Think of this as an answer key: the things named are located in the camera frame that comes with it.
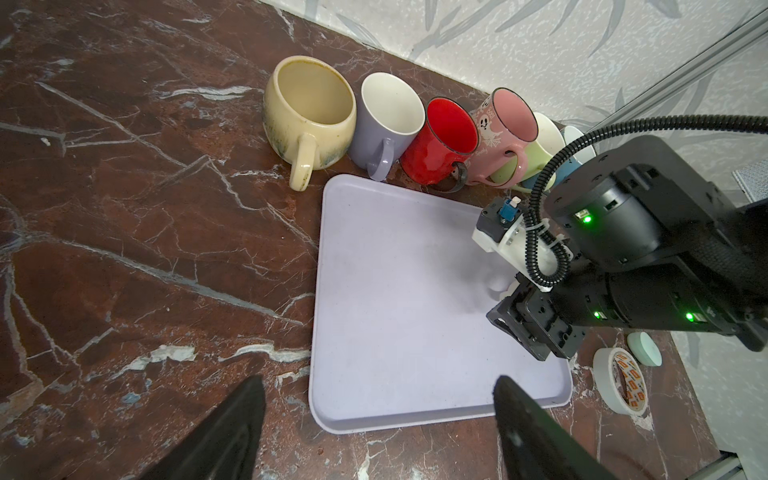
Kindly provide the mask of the light green mug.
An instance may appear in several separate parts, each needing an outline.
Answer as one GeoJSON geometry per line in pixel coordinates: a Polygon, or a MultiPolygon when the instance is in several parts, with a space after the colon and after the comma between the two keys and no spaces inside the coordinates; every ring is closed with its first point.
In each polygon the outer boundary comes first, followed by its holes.
{"type": "MultiPolygon", "coordinates": [[[[538,123],[539,134],[536,140],[524,149],[528,156],[526,177],[513,187],[520,191],[531,190],[535,185],[537,175],[551,158],[565,146],[564,139],[557,125],[549,117],[540,112],[534,112],[534,116],[538,123]]],[[[509,181],[515,173],[516,164],[517,156],[513,154],[505,165],[491,174],[490,179],[493,183],[509,181]]]]}

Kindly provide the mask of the purple mug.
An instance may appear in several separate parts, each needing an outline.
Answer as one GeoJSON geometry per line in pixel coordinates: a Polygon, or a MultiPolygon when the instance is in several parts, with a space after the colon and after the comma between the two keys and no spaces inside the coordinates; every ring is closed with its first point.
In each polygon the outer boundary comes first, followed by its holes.
{"type": "Polygon", "coordinates": [[[425,119],[422,100],[410,85],[390,73],[372,73],[360,88],[348,156],[370,179],[381,182],[420,132],[425,119]]]}

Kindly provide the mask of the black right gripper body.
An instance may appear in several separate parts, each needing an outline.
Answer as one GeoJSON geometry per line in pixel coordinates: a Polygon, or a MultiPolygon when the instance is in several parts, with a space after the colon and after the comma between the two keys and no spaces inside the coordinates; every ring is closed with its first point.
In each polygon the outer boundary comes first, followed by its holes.
{"type": "Polygon", "coordinates": [[[568,359],[594,327],[717,333],[767,344],[767,204],[736,206],[662,139],[590,160],[544,209],[574,257],[546,288],[516,276],[489,322],[535,359],[568,359]]]}

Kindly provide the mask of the red mug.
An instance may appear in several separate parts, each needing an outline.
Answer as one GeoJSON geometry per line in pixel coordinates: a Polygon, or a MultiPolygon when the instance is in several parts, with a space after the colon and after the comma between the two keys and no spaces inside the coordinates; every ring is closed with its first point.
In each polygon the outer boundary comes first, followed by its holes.
{"type": "Polygon", "coordinates": [[[466,185],[465,162],[478,145],[479,134],[469,113],[451,99],[435,97],[427,104],[425,124],[402,154],[400,164],[416,183],[452,194],[466,185]]]}

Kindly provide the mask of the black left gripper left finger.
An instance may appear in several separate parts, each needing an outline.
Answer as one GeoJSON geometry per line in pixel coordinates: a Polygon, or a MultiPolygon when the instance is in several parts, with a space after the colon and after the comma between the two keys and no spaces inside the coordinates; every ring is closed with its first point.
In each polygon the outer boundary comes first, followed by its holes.
{"type": "Polygon", "coordinates": [[[250,479],[266,413],[262,378],[242,381],[144,479],[250,479]]]}

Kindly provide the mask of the pink patterned mug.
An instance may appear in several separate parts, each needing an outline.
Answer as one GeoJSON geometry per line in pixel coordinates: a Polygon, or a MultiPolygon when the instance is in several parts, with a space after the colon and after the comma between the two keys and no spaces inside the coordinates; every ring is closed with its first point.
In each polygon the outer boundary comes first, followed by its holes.
{"type": "Polygon", "coordinates": [[[479,143],[465,162],[468,185],[485,184],[507,189],[521,182],[528,170],[525,148],[536,140],[539,126],[525,100],[506,87],[496,88],[470,113],[479,143]],[[488,177],[516,157],[513,174],[505,182],[494,183],[488,177]]]}

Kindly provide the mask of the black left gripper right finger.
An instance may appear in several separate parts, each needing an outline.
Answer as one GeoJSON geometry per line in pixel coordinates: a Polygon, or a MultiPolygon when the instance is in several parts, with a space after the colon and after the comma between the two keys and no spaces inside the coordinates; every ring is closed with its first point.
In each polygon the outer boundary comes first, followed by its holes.
{"type": "Polygon", "coordinates": [[[612,479],[514,380],[493,389],[495,419],[510,479],[612,479]]]}

